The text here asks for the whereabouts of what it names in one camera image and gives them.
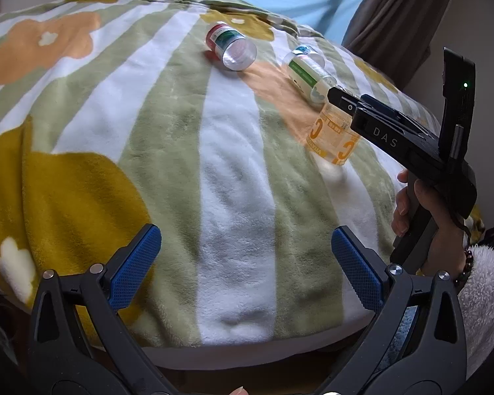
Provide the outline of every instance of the blue gripper pad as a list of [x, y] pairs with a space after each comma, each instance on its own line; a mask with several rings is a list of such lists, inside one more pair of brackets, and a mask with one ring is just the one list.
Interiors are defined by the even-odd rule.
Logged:
[[364, 308], [377, 313], [384, 304], [382, 284], [353, 242], [339, 228], [333, 231], [331, 250]]
[[151, 227], [112, 278], [109, 304], [113, 310], [128, 307], [161, 249], [161, 232]]

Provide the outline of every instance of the curtain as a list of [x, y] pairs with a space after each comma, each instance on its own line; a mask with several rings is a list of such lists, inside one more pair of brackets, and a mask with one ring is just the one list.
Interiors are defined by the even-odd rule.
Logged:
[[343, 46], [403, 89], [430, 55], [449, 0], [363, 0]]

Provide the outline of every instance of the screw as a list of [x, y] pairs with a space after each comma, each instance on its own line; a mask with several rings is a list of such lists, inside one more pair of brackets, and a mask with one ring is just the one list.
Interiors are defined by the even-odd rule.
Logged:
[[101, 263], [92, 264], [92, 266], [90, 267], [90, 273], [98, 274], [101, 273], [103, 269], [104, 266]]
[[443, 279], [443, 281], [448, 281], [450, 279], [450, 275], [448, 274], [447, 271], [440, 270], [437, 272], [437, 275]]
[[400, 275], [402, 273], [402, 267], [398, 264], [390, 264], [388, 266], [388, 271], [393, 275]]
[[55, 275], [55, 271], [49, 269], [49, 270], [46, 270], [43, 274], [42, 274], [42, 277], [44, 279], [51, 279], [53, 276]]

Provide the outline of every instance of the clear plastic bottle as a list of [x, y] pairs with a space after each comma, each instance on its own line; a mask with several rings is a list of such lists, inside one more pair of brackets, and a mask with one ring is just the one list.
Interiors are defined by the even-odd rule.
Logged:
[[305, 54], [293, 54], [287, 63], [284, 61], [282, 70], [314, 106], [322, 106], [328, 99], [329, 89], [337, 85], [330, 73]]
[[225, 67], [242, 71], [249, 67], [258, 53], [256, 45], [225, 22], [215, 22], [208, 29], [205, 42]]
[[306, 142], [320, 157], [335, 165], [343, 165], [361, 138], [350, 126], [351, 116], [326, 102]]
[[322, 68], [325, 68], [324, 57], [320, 55], [313, 46], [309, 46], [309, 44], [301, 44], [300, 46], [296, 46], [293, 51], [289, 52], [286, 57], [283, 58], [282, 64], [288, 64], [296, 55], [307, 55]]

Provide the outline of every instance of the blanket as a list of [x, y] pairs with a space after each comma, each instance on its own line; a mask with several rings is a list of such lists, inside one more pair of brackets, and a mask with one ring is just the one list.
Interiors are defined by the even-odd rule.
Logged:
[[[209, 54], [217, 20], [256, 44], [244, 72]], [[144, 347], [328, 334], [325, 345], [366, 325], [331, 232], [348, 225], [387, 261], [401, 167], [364, 140], [344, 166], [306, 148], [317, 110], [279, 69], [299, 43], [348, 91], [438, 131], [361, 59], [240, 0], [61, 0], [0, 14], [0, 288], [29, 308], [43, 271], [82, 273], [152, 222], [162, 250], [120, 311]]]

